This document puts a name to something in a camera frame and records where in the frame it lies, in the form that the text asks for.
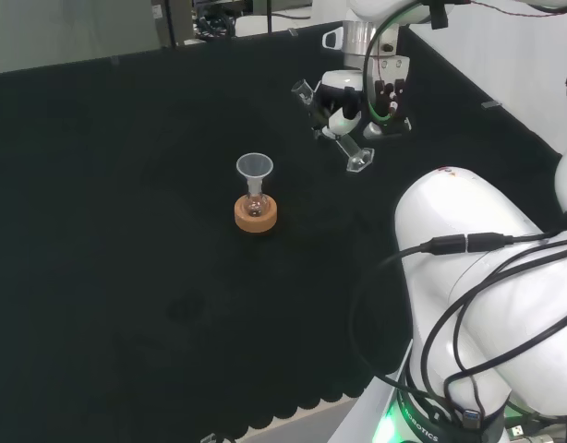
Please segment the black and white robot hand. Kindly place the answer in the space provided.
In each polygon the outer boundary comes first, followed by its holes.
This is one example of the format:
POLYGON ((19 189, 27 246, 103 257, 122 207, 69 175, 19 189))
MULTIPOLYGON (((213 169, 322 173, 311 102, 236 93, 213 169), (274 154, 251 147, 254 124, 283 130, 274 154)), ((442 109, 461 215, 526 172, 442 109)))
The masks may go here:
POLYGON ((337 139, 351 133, 361 119, 363 78, 360 70, 325 72, 315 91, 317 104, 327 114, 321 134, 337 139))

